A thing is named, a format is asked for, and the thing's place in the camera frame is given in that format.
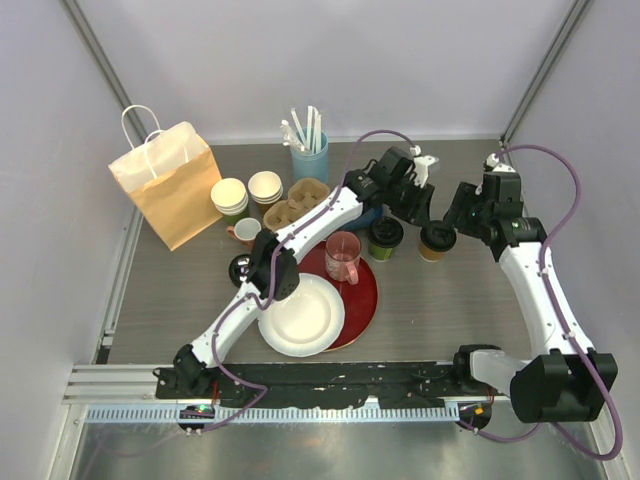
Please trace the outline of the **brown paper bag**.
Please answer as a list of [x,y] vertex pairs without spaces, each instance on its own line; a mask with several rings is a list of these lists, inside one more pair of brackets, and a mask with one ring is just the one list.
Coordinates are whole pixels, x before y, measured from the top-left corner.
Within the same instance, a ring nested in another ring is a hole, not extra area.
[[222,217],[210,197],[222,175],[210,146],[187,121],[157,127],[109,170],[171,251]]

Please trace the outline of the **brown paper cup stack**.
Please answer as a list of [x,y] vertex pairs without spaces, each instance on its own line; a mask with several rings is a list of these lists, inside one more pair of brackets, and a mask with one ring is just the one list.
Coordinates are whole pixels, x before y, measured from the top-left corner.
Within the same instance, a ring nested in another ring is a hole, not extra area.
[[255,173],[248,181],[248,190],[262,213],[266,213],[280,201],[283,194],[282,181],[279,175],[272,171]]

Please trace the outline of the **black coffee lid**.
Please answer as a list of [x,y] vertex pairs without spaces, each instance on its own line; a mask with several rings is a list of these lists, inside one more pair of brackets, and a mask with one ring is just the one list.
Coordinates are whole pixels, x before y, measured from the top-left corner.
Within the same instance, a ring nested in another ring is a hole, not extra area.
[[378,247],[395,248],[404,238],[404,228],[398,220],[381,216],[369,225],[367,235]]
[[442,220],[433,220],[420,231],[420,240],[429,250],[444,253],[451,250],[456,241],[455,229]]

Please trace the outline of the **red round tray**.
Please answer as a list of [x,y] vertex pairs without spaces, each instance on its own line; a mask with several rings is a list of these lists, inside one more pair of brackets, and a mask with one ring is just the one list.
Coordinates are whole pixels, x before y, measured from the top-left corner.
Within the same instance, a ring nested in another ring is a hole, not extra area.
[[327,351],[337,350],[355,342],[371,324],[378,305],[376,277],[364,260],[358,266],[359,281],[355,285],[332,279],[325,267],[325,242],[316,245],[299,264],[300,273],[320,276],[339,293],[345,308],[344,325],[337,339]]

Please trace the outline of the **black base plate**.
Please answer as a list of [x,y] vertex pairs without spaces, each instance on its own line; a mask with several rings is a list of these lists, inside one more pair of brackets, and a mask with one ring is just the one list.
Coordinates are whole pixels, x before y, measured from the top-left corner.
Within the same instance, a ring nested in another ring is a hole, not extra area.
[[204,371],[199,385],[191,388],[172,367],[153,370],[156,397],[216,399],[224,407],[240,408],[259,391],[242,381],[267,387],[258,408],[346,409],[360,408],[373,396],[383,409],[438,407],[446,397],[484,397],[499,393],[486,384],[466,379],[448,363],[259,363],[228,364],[230,379],[217,368]]

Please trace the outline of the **front cardboard cup carrier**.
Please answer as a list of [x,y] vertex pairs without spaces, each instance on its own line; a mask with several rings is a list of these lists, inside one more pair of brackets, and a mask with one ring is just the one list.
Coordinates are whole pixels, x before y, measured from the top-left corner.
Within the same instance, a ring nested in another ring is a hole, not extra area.
[[277,231],[295,222],[307,213],[304,206],[295,200],[276,202],[264,214],[263,224],[271,231]]

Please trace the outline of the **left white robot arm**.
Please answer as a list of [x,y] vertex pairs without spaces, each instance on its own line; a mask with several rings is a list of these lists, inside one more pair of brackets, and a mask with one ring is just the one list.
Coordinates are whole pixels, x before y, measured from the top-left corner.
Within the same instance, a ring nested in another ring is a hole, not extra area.
[[190,398],[205,397],[213,370],[222,368],[230,347],[261,312],[289,297],[300,284],[299,263],[322,240],[370,208],[386,205],[407,223],[426,224],[432,187],[429,170],[438,159],[412,146],[391,147],[366,167],[344,173],[319,206],[289,226],[263,229],[249,258],[249,271],[238,292],[211,325],[182,346],[173,359],[178,387]]

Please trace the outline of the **back cardboard cup carrier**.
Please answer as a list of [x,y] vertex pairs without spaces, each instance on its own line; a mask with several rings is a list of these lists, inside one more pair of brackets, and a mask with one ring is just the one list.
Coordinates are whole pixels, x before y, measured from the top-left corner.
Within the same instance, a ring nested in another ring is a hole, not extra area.
[[330,188],[325,183],[315,178],[302,178],[289,189],[286,204],[295,214],[304,215],[324,201],[329,193]]

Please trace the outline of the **cardboard cup carrier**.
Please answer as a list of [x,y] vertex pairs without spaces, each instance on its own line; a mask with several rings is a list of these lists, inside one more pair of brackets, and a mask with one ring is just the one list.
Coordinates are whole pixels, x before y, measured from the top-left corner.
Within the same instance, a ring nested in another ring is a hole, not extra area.
[[307,213],[304,206],[295,200],[276,202],[264,214],[263,224],[271,231],[277,231],[295,222]]
[[329,193],[330,188],[325,183],[315,178],[302,178],[289,189],[286,204],[295,214],[304,215],[324,201]]

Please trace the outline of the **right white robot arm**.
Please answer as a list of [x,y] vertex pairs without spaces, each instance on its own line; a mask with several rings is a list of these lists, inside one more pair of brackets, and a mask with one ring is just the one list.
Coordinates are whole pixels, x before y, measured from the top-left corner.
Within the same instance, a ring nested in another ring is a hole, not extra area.
[[523,361],[492,345],[464,345],[454,356],[451,380],[465,395],[485,385],[506,395],[524,423],[590,422],[605,403],[592,375],[610,388],[618,367],[579,326],[543,246],[544,227],[523,208],[519,174],[497,165],[485,170],[479,186],[461,183],[445,215],[459,234],[491,250],[515,292],[532,355]]

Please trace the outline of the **blue straw holder cup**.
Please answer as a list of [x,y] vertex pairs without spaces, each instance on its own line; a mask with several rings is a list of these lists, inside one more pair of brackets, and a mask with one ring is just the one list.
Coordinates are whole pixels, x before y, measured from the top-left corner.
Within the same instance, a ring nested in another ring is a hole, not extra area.
[[290,148],[293,179],[314,178],[322,183],[329,181],[329,142],[325,132],[321,133],[321,150],[315,154],[303,154]]

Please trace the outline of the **white paper plate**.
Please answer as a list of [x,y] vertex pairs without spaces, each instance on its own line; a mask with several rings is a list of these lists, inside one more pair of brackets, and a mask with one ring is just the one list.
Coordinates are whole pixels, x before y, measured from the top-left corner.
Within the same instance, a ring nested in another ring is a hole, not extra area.
[[340,335],[344,302],[337,289],[318,275],[302,273],[296,290],[274,301],[258,320],[266,343],[289,357],[310,357],[326,350]]

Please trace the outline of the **blue plastic dish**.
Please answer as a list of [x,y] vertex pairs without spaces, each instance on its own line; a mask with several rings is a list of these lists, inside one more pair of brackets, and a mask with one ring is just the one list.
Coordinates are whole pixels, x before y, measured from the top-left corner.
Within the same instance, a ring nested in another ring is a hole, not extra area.
[[383,215],[383,213],[383,209],[371,209],[356,220],[351,221],[348,225],[345,226],[345,229],[349,231],[366,229],[372,222],[379,219]]

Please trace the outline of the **pink glass mug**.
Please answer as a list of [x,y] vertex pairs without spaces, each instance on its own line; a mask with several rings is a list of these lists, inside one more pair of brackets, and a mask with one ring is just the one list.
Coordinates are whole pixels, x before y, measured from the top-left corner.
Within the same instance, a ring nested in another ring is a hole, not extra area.
[[360,258],[361,243],[355,234],[338,231],[327,239],[325,268],[333,280],[356,285],[359,282]]

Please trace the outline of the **green paper cup stack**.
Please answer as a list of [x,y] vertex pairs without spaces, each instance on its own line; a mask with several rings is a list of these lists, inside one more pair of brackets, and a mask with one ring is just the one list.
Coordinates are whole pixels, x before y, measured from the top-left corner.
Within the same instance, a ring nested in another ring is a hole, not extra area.
[[244,183],[236,178],[224,178],[211,189],[211,200],[229,226],[249,217],[249,197]]

